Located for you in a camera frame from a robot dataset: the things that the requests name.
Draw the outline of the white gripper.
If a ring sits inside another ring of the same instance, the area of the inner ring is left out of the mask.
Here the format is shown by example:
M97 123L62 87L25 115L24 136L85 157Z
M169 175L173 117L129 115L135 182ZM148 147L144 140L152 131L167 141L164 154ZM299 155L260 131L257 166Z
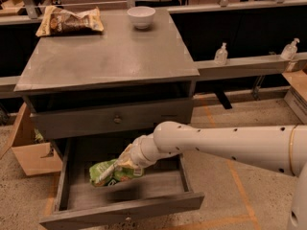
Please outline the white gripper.
M158 148L154 143L154 136L152 134L142 135L123 150L117 159L117 164L114 163L106 167L100 163L97 166L99 175L95 182L106 184L118 166L127 169L147 168L156 163L159 155Z

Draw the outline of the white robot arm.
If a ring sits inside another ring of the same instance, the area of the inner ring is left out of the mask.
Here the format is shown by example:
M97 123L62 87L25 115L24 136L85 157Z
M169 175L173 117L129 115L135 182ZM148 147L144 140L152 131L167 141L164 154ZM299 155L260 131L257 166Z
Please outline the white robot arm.
M104 185L118 170L144 169L187 150L296 176L287 230L307 230L307 126L303 125L195 128L163 122L153 133L136 138L110 165L93 166L91 182Z

